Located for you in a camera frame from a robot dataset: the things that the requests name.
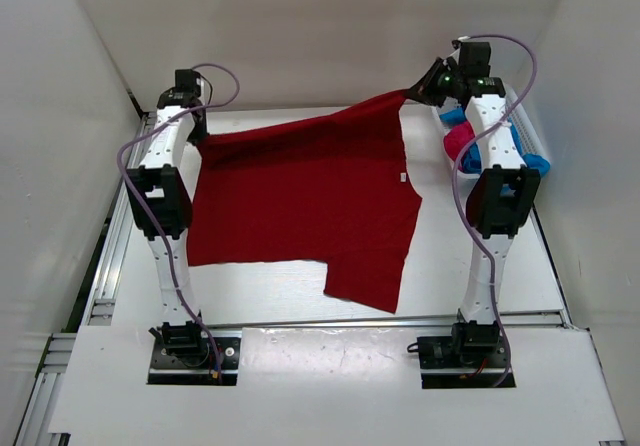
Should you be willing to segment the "pink t shirt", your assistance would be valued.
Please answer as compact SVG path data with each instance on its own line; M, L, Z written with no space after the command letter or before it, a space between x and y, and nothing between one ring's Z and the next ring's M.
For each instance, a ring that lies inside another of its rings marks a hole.
M455 161L463 147L474 138L473 128L468 121L455 125L443 138L445 153Z

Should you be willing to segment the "dark red t shirt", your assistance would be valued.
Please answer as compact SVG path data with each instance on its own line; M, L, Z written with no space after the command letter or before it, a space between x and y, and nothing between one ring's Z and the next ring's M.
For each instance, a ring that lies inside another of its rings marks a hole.
M404 102L397 90L208 137L198 148L189 264L322 262L328 296L395 312L421 207L407 172Z

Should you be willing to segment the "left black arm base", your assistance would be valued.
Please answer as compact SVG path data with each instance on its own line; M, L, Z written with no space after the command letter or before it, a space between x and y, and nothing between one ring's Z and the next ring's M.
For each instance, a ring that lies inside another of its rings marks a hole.
M205 332L201 338L175 339L166 344L159 328L151 329L154 345L147 373L148 385L166 386L235 386L241 359L242 332L213 330L221 359L218 366L210 340Z

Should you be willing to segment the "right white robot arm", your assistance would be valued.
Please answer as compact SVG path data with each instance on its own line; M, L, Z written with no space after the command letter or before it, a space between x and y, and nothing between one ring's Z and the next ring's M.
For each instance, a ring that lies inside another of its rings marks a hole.
M473 242L469 281L458 320L452 327L449 353L470 366L508 348L498 312L506 256L526 223L541 175L518 152L509 118L504 83L491 74L490 36L460 37L453 52L438 58L405 93L432 107L456 101L472 127L464 151L477 147L481 172L467 198L454 199Z

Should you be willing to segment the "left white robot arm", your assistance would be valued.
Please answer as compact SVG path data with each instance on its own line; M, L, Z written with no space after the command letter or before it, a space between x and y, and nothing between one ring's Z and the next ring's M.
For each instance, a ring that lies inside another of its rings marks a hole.
M193 209L179 172L185 147L207 135L201 106L202 75L178 69L174 85L158 100L156 124L139 165L126 170L132 185L128 197L137 228L151 248L162 301L161 326L152 333L165 353L189 369L203 366L213 356L210 341L197 321L190 285L186 240Z

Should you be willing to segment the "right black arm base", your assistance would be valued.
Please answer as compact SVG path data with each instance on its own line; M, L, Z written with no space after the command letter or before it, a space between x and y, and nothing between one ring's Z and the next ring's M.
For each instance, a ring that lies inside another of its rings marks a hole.
M457 322L449 334L420 336L406 351L418 358L424 390L516 386L510 347L497 323Z

